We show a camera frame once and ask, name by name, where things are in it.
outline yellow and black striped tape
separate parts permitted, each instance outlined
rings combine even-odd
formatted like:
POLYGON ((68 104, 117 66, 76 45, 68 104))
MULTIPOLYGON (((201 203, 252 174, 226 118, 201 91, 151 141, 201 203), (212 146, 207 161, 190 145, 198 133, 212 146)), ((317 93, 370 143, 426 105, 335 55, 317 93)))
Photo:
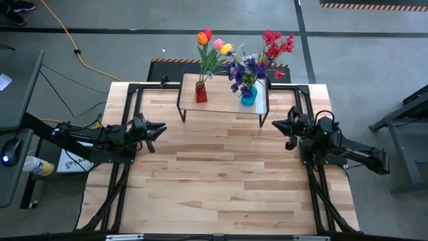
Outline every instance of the yellow and black striped tape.
POLYGON ((375 5, 375 4, 348 4, 348 3, 323 3, 322 7, 336 9, 363 9, 363 10, 387 10, 387 11, 428 11, 427 6, 400 6, 400 5, 375 5))
MULTIPOLYGON (((195 63, 201 63, 201 60, 181 60, 181 59, 152 59, 152 62, 169 62, 169 63, 190 63, 190 64, 195 64, 195 63)), ((224 61, 223 64, 228 64, 230 63, 229 61, 224 61)), ((276 67, 285 67, 288 68, 288 64, 274 64, 272 66, 276 66, 276 67)))

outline wood plank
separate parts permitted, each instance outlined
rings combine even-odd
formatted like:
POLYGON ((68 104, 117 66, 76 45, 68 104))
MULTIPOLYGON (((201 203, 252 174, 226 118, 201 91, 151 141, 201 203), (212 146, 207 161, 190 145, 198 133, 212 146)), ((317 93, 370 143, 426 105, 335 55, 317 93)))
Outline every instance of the wood plank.
MULTIPOLYGON (((331 110, 326 85, 309 87, 314 112, 331 110)), ((112 83, 104 125, 120 124, 127 88, 128 83, 112 83)), ((188 111, 183 123, 176 100, 176 90, 144 91, 140 111, 150 121, 165 122, 168 129, 154 143, 156 153, 144 146, 136 154, 128 178, 122 233, 316 233, 299 150, 285 150, 288 138, 270 124, 287 118, 295 104, 291 91, 270 91, 270 114, 263 128, 259 128, 258 116, 222 112, 188 111)), ((78 228, 105 200, 111 169, 106 163, 89 173, 78 228)), ((327 166, 326 175, 332 202, 358 229, 345 172, 327 166)), ((320 209, 325 221, 323 204, 320 209)))

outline black metal stand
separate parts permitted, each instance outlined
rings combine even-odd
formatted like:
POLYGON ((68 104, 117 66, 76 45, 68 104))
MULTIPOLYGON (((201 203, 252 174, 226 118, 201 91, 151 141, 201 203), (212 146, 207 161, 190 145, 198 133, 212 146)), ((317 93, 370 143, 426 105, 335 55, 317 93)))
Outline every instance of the black metal stand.
POLYGON ((428 112, 428 85, 404 99, 403 104, 400 109, 369 126, 373 132, 388 127, 398 156, 404 162, 411 180, 411 185, 393 188, 391 195, 428 190, 428 183, 423 181, 417 166, 418 163, 428 163, 425 144, 428 119, 418 118, 423 111, 428 112))
MULTIPOLYGON (((137 94, 136 97, 136 106, 134 108, 134 116, 140 112, 142 94, 144 89, 159 89, 159 88, 172 88, 179 89, 179 82, 147 82, 144 84, 129 84, 128 93, 126 97, 124 112, 122 116, 122 124, 126 123, 128 120, 128 113, 130 111, 130 101, 134 93, 137 94)), ((295 93, 296 97, 296 106, 303 112, 301 95, 306 100, 306 109, 310 118, 313 120, 313 111, 312 103, 310 102, 310 93, 307 85, 291 85, 291 84, 269 84, 271 90, 290 90, 295 93)), ((120 179, 116 183, 116 178, 118 174, 119 164, 113 164, 112 174, 110 176, 110 183, 108 187, 108 194, 106 201, 101 205, 100 209, 96 212, 96 215, 92 217, 87 225, 79 230, 74 230, 70 233, 61 233, 61 234, 41 234, 37 236, 22 236, 14 238, 6 238, 7 240, 114 240, 113 237, 107 238, 108 235, 119 235, 120 221, 122 217, 122 211, 124 206, 124 197, 126 194, 126 184, 128 181, 128 175, 130 171, 130 164, 124 164, 124 169, 120 179), (118 203, 116 208, 116 214, 114 217, 114 222, 111 229, 107 229, 108 219, 110 217, 110 207, 114 199, 118 197, 118 203), (101 230, 95 231, 96 226, 101 223, 101 230)), ((380 236, 368 236, 352 229, 346 221, 340 216, 336 208, 330 201, 328 195, 328 188, 326 183, 325 170, 322 165, 319 165, 320 172, 320 182, 318 183, 314 174, 314 165, 306 165, 308 170, 308 179, 310 184, 310 193, 312 198, 312 206, 314 209, 314 219, 316 224, 317 236, 292 236, 292 235, 222 235, 222 234, 207 234, 207 235, 198 235, 198 234, 135 234, 128 235, 128 240, 175 240, 185 241, 185 240, 210 240, 210 241, 242 241, 242 240, 405 240, 397 238, 386 238, 380 236), (328 225, 330 231, 326 231, 322 225, 320 207, 318 203, 318 197, 326 205, 327 216, 328 216, 328 225), (343 231, 335 232, 334 221, 339 225, 339 228, 343 231)))

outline red vase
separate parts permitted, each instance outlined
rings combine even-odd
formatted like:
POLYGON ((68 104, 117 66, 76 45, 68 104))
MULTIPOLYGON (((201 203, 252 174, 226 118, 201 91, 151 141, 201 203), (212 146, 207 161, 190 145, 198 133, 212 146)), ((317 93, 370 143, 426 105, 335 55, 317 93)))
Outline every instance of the red vase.
POLYGON ((197 82, 195 87, 196 103, 208 102, 207 89, 203 82, 197 82))

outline concrete floor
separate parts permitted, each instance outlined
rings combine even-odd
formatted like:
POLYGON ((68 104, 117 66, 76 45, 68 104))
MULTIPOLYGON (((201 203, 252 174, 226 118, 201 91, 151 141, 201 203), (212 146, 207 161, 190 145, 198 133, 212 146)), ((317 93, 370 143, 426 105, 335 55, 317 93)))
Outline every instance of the concrete floor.
MULTIPOLYGON (((299 30, 293 0, 49 0, 47 3, 68 27, 299 30)), ((323 9, 318 0, 301 0, 301 3, 307 31, 428 32, 428 13, 323 9)), ((37 11, 24 13, 29 27, 58 27, 45 7, 36 4, 37 11)), ((8 23, 0 18, 2 24, 8 23)), ((0 36, 1 44, 18 50, 45 50, 44 64, 74 80, 104 92, 110 87, 111 79, 81 65, 65 34, 1 32, 0 36)), ((193 35, 74 34, 73 37, 87 63, 123 80, 145 80, 152 58, 198 58, 196 48, 192 47, 193 35)), ((261 41, 254 35, 218 37, 236 45, 245 42, 247 49, 257 49, 261 41)), ((385 147, 391 156, 390 175, 378 176, 365 167, 349 171, 360 229, 367 234, 428 239, 428 195, 391 197, 390 188, 407 184, 407 174, 387 130, 373 134, 367 129, 369 124, 397 108, 404 97, 428 83, 428 38, 309 37, 308 43, 316 82, 328 85, 333 111, 344 135, 385 147)), ((294 53, 279 62, 290 65, 293 83, 308 83, 299 37, 294 53)), ((76 114, 106 99, 105 94, 82 88, 46 68, 42 71, 76 114)), ((28 110, 39 118, 71 120, 84 125, 103 112, 103 106, 73 119, 47 82, 39 77, 28 110)), ((17 202, 25 180, 23 176, 15 196, 17 202)), ((18 210, 17 204, 0 209, 0 237, 71 231, 78 218, 85 182, 84 178, 39 182, 34 195, 39 200, 37 209, 18 210)))

